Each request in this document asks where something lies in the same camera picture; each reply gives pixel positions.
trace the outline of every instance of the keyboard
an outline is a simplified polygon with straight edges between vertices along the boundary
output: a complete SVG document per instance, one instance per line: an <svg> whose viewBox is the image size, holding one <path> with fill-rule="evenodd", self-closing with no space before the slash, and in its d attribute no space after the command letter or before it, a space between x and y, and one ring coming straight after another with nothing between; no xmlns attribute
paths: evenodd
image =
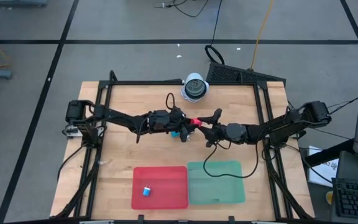
<svg viewBox="0 0 358 224"><path fill-rule="evenodd" d="M244 70L219 63L211 62L206 81L240 81L255 82L255 81L280 81L284 82L284 78L278 78L271 75L266 75L251 70Z"/></svg>
<svg viewBox="0 0 358 224"><path fill-rule="evenodd" d="M358 218L358 180L336 179L334 195L338 216Z"/></svg>

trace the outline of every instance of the black cable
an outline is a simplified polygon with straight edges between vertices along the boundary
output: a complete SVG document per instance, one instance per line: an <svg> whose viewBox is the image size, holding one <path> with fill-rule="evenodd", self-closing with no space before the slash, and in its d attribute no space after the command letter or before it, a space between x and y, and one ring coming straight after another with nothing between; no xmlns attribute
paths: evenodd
<svg viewBox="0 0 358 224"><path fill-rule="evenodd" d="M356 140L354 140L354 139L351 139L351 138L348 138L348 137L344 137L344 136L340 136L340 135L338 135L338 134L329 133L329 132L327 132L327 131L318 130L318 129L316 129L316 128L311 128L311 129L313 129L313 130L315 130L315 131L319 131L319 132L321 132L321 133L330 134L330 135L332 135L332 136L336 136L336 137L339 137L339 138L351 140L351 141L354 141L354 142L358 143L358 141L356 141Z"/></svg>
<svg viewBox="0 0 358 224"><path fill-rule="evenodd" d="M201 10L200 10L195 16L190 15L190 14L187 14L187 13L183 12L182 10L180 10L180 9L178 8L179 5L181 5L181 4L185 3L185 2L187 2L187 0L184 0L183 2L181 2L181 3L179 3L179 4L176 4L176 3L175 3L176 1L177 1L177 0L173 0L173 2L172 2L172 3L173 3L173 7L175 7L176 9L178 9L179 12L181 12L182 14L184 14L184 15L186 15L186 16L189 16L189 17L192 17L192 18L196 18L196 17L197 17L198 15L200 15L201 12L204 10L204 8L205 8L205 6L206 6L206 4L208 3L209 0L206 0L206 1L205 1L204 6L201 8Z"/></svg>
<svg viewBox="0 0 358 224"><path fill-rule="evenodd" d="M76 151L74 151L67 159L63 161L63 163L60 165L59 170L57 172L57 181L59 181L60 177L60 171L62 171L63 166L73 157L75 156L82 148L84 148L85 144L82 144Z"/></svg>
<svg viewBox="0 0 358 224"><path fill-rule="evenodd" d="M353 100L348 101L347 103L345 103L345 104L342 105L342 106L338 106L335 110L333 110L333 111L330 112L329 114L332 115L333 113L339 111L339 110L342 109L343 107L345 107L345 106L347 106L347 105L349 105L349 104L355 102L355 100L358 100L358 97L357 97L357 98L354 98Z"/></svg>
<svg viewBox="0 0 358 224"><path fill-rule="evenodd" d="M267 161L266 157L264 155L265 155L265 149L262 149L262 159L264 161ZM276 158L276 156L277 156L277 152L276 152L276 150L274 150L274 156L272 158L270 158L270 161L272 161L274 158Z"/></svg>
<svg viewBox="0 0 358 224"><path fill-rule="evenodd" d="M62 130L62 134L63 134L64 136L66 136L66 137L67 137L67 132L66 132L66 130L67 130L67 128L68 128L69 126L70 126L70 124L66 125L66 126L65 126L65 129Z"/></svg>
<svg viewBox="0 0 358 224"><path fill-rule="evenodd" d="M295 109L295 107L292 105L292 103L289 100L287 100L287 101L288 101L288 104L290 104L291 109Z"/></svg>
<svg viewBox="0 0 358 224"><path fill-rule="evenodd" d="M208 49L211 49L211 50L216 54L216 56L218 56L219 60L221 61L220 64L224 65L223 56L219 53L218 50L216 50L214 47L212 47L212 45L214 44L214 40L215 40L216 27L218 26L219 13L221 12L221 5L222 5L222 0L220 0L220 2L219 2L218 14L216 15L216 22L215 22L214 34L213 34L213 36L212 36L211 44L205 45L204 50L205 50L206 55L207 55L208 58L210 59L210 61L215 62L215 63L219 63L219 62L217 62L217 61L211 56L211 54L209 53L209 50L208 50Z"/></svg>
<svg viewBox="0 0 358 224"><path fill-rule="evenodd" d="M184 0L183 2L179 3L179 4L176 4L176 6L180 6L181 4L185 3L187 0ZM162 5L162 7L156 7L155 5L159 3ZM163 1L160 1L160 2L155 2L153 3L153 7L156 8L156 9L165 9L165 8L170 8L174 5L173 1L167 1L167 2L163 2Z"/></svg>
<svg viewBox="0 0 358 224"><path fill-rule="evenodd" d="M216 27L218 26L219 13L221 12L221 5L222 5L222 0L219 2L218 13L216 14L216 21L215 21L215 27L214 27L214 35L212 36L211 46L214 44L214 40L215 40Z"/></svg>
<svg viewBox="0 0 358 224"><path fill-rule="evenodd" d="M154 116L154 114L150 114L150 115L148 115L148 117L143 119L143 121L141 122L140 127L136 133L136 144L139 143L139 141L140 141L140 132L142 131L143 124L145 123L145 121L147 121L147 119L150 119L153 116Z"/></svg>
<svg viewBox="0 0 358 224"><path fill-rule="evenodd" d="M317 171L315 171L308 162L306 162L306 159L302 156L302 153L301 153L301 151L299 149L297 149L296 147L290 146L289 144L286 144L286 146L297 150L299 152L300 156L301 156L301 159L302 159L303 163L306 164L306 166L309 167L309 169L311 169L315 174L317 174L319 177L321 177L326 182L329 182L330 184L332 184L332 182L330 180L328 180L327 178L323 177L321 174L319 174Z"/></svg>
<svg viewBox="0 0 358 224"><path fill-rule="evenodd" d="M98 126L98 127L95 127L96 129L102 128L102 127L103 127L103 130L98 134L98 138L99 138L100 136L102 136L102 135L104 134L104 132L106 132L107 126L102 126L102 125L100 125L100 126ZM88 144L88 142L83 143L76 151L74 151L70 156L67 157L67 159L65 159L65 160L63 161L63 163L60 165L59 170L58 170L58 172L57 172L57 180L58 180L58 181L59 181L59 177L60 177L60 172L62 171L64 165L65 165L72 157L74 157L82 148L84 148L84 147L86 146L86 144Z"/></svg>
<svg viewBox="0 0 358 224"><path fill-rule="evenodd" d="M256 150L256 165L255 165L254 170L253 170L250 174L245 175L245 176L238 176L238 175L233 175L233 174L219 174L219 175L210 174L210 173L206 170L205 164L206 164L206 162L208 161L208 159L216 152L216 149L217 149L217 148L218 148L218 145L215 144L214 150L213 150L212 153L204 160L204 163L203 163L203 169L204 169L205 173L208 174L210 177L230 176L230 177L245 179L245 178L248 178L248 177L252 176L252 175L255 173L256 169L258 168L259 156L258 156L258 144L256 144L256 145L255 145L255 150Z"/></svg>
<svg viewBox="0 0 358 224"><path fill-rule="evenodd" d="M98 161L100 160L100 157L96 155L92 168L89 171L88 175L85 178L85 181L82 185L78 187L78 190L75 192L74 196L71 198L71 200L66 204L66 206L63 208L63 210L54 216L54 218L61 218L61 217L68 217L73 210L75 204L77 201L83 196L84 191L86 190L87 186L90 184L90 182L93 180L96 174L96 168L99 166Z"/></svg>
<svg viewBox="0 0 358 224"><path fill-rule="evenodd" d="M343 101L343 102L340 102L340 103L336 103L334 105L327 106L327 108L332 108L333 106L341 105L343 103L347 103L347 102L350 102L350 101L352 101L352 100L346 100L346 101Z"/></svg>
<svg viewBox="0 0 358 224"><path fill-rule="evenodd" d="M221 144L219 144L219 142L217 142L216 144L218 144L218 146L220 146L222 149L230 149L230 147L231 147L231 142L229 142L228 147L223 147Z"/></svg>
<svg viewBox="0 0 358 224"><path fill-rule="evenodd" d="M89 112L90 112L91 114L93 114L93 111L92 111L91 106L88 106L88 110L89 110Z"/></svg>
<svg viewBox="0 0 358 224"><path fill-rule="evenodd" d="M172 105L173 105L172 107L168 106L168 98L169 98L169 96L172 96ZM167 108L170 109L170 110L172 110L172 109L174 109L176 107L176 105L175 105L175 96L173 95L173 93L168 93L167 98L165 99L165 106L167 106Z"/></svg>

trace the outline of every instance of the red object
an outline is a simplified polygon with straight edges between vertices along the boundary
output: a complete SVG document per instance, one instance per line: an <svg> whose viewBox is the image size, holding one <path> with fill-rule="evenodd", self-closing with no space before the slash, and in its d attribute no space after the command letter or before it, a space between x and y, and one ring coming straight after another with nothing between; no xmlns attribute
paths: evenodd
<svg viewBox="0 0 358 224"><path fill-rule="evenodd" d="M192 118L191 121L190 121L190 124L197 124L199 127L201 127L201 125L203 124L203 122L200 121L200 120L197 119L197 118Z"/></svg>
<svg viewBox="0 0 358 224"><path fill-rule="evenodd" d="M144 196L148 186L150 195ZM132 183L133 209L180 209L188 206L185 166L136 167Z"/></svg>

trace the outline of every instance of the black metal frame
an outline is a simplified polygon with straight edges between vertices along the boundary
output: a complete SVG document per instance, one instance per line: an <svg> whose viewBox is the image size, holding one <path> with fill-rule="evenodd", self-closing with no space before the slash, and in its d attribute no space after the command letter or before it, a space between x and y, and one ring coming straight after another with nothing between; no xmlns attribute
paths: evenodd
<svg viewBox="0 0 358 224"><path fill-rule="evenodd" d="M339 154L342 151L350 152L351 154L355 154L356 152L353 150L354 138L344 141L340 144L337 144L329 149L325 149L321 152L317 152L316 154L306 156L305 161L311 167L318 166L324 162L331 161L333 159L339 158Z"/></svg>
<svg viewBox="0 0 358 224"><path fill-rule="evenodd" d="M258 81L258 82L243 82L242 80L240 80L239 82L222 82L222 81L214 82L214 81L211 81L211 82L209 82L209 84L210 85L246 85L246 86L252 86L254 88L255 101L256 101L256 105L257 105L257 112L258 112L258 117L259 117L259 122L260 123L264 122L262 106L261 106L261 102L260 102L260 95L259 95L259 87L262 87L262 89L264 91L265 104L267 106L268 118L273 119L272 107L271 107L271 104L270 104L269 92L267 91L266 82L261 82L261 81ZM109 107L109 102L110 102L110 99L111 99L111 92L112 92L112 86L113 85L182 85L182 82L181 82L181 80L169 80L169 81L117 81L116 76L113 73L110 73L110 80L99 81L98 92L97 92L97 95L96 95L96 102L95 102L96 104L100 104L103 91L104 91L104 89L107 89L106 101L105 101L104 104L107 107ZM96 154L98 156L101 155L101 150L103 148L103 139L104 139L104 136L99 137L99 145L100 146L96 149ZM268 146L268 145L266 145L264 143L264 148L268 149L268 148L270 148L270 146ZM82 184L85 181L85 178L87 176L88 168L90 166L91 151L92 151L91 148L86 149L86 154L85 154L85 159L84 159L84 164L83 164L83 171L81 173L80 184ZM277 154L276 158L277 158L278 172L280 174L280 177L281 177L282 181L284 183L286 183L285 182L285 174L284 174L283 163L282 163L282 158L281 158L280 151L277 150L275 153ZM265 150L265 156L266 156L266 159L271 159L269 150ZM87 201L87 206L86 206L86 214L85 215L86 215L86 217L89 217L89 218L91 218L91 215L92 215L93 201L94 201L94 195L95 195L95 191L96 191L96 183L97 183L97 179L98 179L98 174L97 173L98 173L98 170L96 170L96 175L94 176L94 178L92 180L91 187L90 187L90 190L89 190L89 197L88 197L88 201ZM277 190L276 190L275 182L273 181L273 179L270 176L269 176L269 184L270 184L270 192L272 194L272 203L273 203L275 219L278 220L278 219L281 218L281 214L280 214L280 207L279 207L279 204L278 204ZM285 208L286 208L286 212L287 212L287 217L288 218L293 218L291 206L288 203L286 198L284 198L284 202L285 202ZM78 217L80 215L81 204L82 204L82 200L79 200L77 202L77 204L76 204L76 207L75 207L74 217Z"/></svg>
<svg viewBox="0 0 358 224"><path fill-rule="evenodd" d="M267 109L267 115L268 115L268 119L271 120L273 119L273 112L272 112L272 106L270 103L270 97L269 97L269 91L267 89L267 82L262 82L262 81L257 81L257 82L243 82L242 80L238 81L238 82L214 82L211 81L209 82L210 85L245 85L245 86L252 86L254 89L254 95L255 95L255 102L256 102L256 107L257 107L257 114L259 117L259 123L263 123L264 122L264 116L263 116L263 112L262 112L262 104L260 101L260 94L259 94L259 88L261 88L263 90L264 93L264 100L265 100L265 104L266 104L266 109ZM101 98L102 98L102 94L104 92L104 90L106 89L106 99L104 102L104 105L106 105L107 107L109 107L109 102L111 99L111 93L112 93L112 87L113 85L182 85L181 80L168 80L168 81L118 81L115 74L111 71L110 73L110 80L106 80L106 81L99 81L99 85L98 85L98 92L96 94L96 101L95 103L100 104L101 102ZM101 135L98 138L98 147L96 148L96 155L95 155L95 159L100 158L101 156L101 151L103 148L103 139L104 139L104 135ZM268 141L262 141L263 145L264 145L264 152L265 152L265 158L266 160L271 160L270 157L270 144ZM287 186L286 184L286 180L285 180L285 173L284 173L284 168L283 168L283 162L282 162L282 157L281 157L281 153L280 150L275 149L275 153L276 153L276 162L277 162L277 168L278 168L278 173L279 176L281 178L281 181L285 184L285 186ZM83 184L87 175L88 175L88 169L90 167L90 162L91 162L91 154L92 154L92 148L88 147L86 149L86 153L85 153L85 159L84 159L84 164L83 164L83 170L81 173L81 178L80 178L80 184ZM79 201L77 201L76 205L75 205L75 209L74 209L74 214L73 217L70 218L57 218L54 217L52 219L49 220L34 220L34 221L29 221L29 222L19 222L19 223L79 223L79 222L83 222L83 221L90 221L91 216L92 216L92 209L93 209L93 202L94 202L94 195L96 193L96 184L97 184L97 179L98 179L98 166L96 168L96 173L90 183L90 190L89 190L89 197L88 197L88 201L87 201L87 205L86 205L86 213L85 216L80 216L80 210L81 210L81 206L82 206L82 198L83 195L81 196L81 199ZM270 193L272 196L272 204L273 204L273 210L274 210L274 215L275 215L275 220L277 221L286 221L286 222L292 222L292 223L309 223L310 220L300 220L300 219L294 219L293 218L293 214L292 214L292 209L291 209L291 205L288 202L288 200L284 197L284 203L285 203L285 211L287 214L286 218L281 217L281 213L280 213L280 206L279 206L279 202L278 202L278 196L277 196L277 190L276 190L276 183L274 182L274 180L272 179L271 176L268 177L269 179L269 185L270 185ZM180 221L180 220L144 220L144 216L143 215L139 215L138 220L114 220L114 223L161 223L161 224L169 224L169 223L227 223L229 222L230 224L232 223L251 223L249 221L235 221L233 216L228 217L228 221L191 221L191 220L186 220L186 221Z"/></svg>

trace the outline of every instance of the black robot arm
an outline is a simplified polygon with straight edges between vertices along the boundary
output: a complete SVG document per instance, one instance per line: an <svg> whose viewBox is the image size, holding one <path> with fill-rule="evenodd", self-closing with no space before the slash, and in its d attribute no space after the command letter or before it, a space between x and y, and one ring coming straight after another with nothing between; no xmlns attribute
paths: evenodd
<svg viewBox="0 0 358 224"><path fill-rule="evenodd" d="M86 110L92 114L86 117ZM135 133L137 143L139 136L143 134L169 133L177 131L180 133L182 142L187 140L188 134L193 132L198 126L191 123L191 119L180 108L173 105L167 110L149 111L146 114L131 116L116 110L106 108L104 105L95 105L88 100L73 100L69 102L66 122L76 126L83 135L83 141L97 142L98 130L91 124L107 121L123 127Z"/></svg>
<svg viewBox="0 0 358 224"><path fill-rule="evenodd" d="M305 103L298 109L289 110L284 115L260 125L229 123L228 125L218 123L222 113L217 109L213 116L197 118L212 128L200 126L198 129L205 135L206 147L211 147L218 141L227 140L234 144L257 144L266 136L269 136L272 146L282 146L288 138L305 128L319 128L331 122L325 103L314 101Z"/></svg>

